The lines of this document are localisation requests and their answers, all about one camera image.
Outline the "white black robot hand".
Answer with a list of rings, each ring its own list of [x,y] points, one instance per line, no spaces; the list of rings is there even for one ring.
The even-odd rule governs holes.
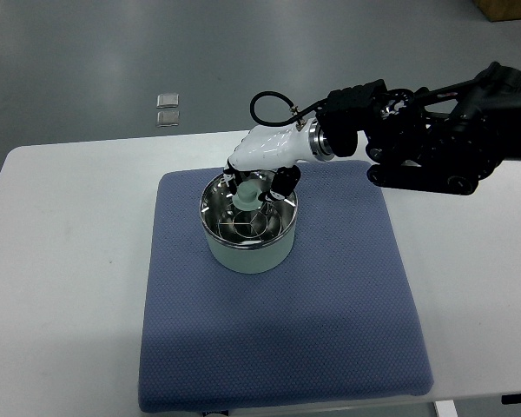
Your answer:
[[[267,192],[268,201],[283,201],[300,180],[297,162],[328,162],[333,152],[317,121],[307,121],[299,129],[255,126],[242,139],[222,170],[222,179],[232,195],[242,183],[239,170],[276,170]]]

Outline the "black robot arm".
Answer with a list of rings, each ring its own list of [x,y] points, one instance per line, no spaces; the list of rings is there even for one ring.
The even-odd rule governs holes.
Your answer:
[[[292,194],[299,162],[352,156],[358,136],[379,187],[470,195],[503,161],[521,161],[521,70],[491,63],[441,89],[388,89],[383,80],[337,89],[282,122],[258,120],[227,159],[235,191],[253,172],[274,177],[263,202]]]

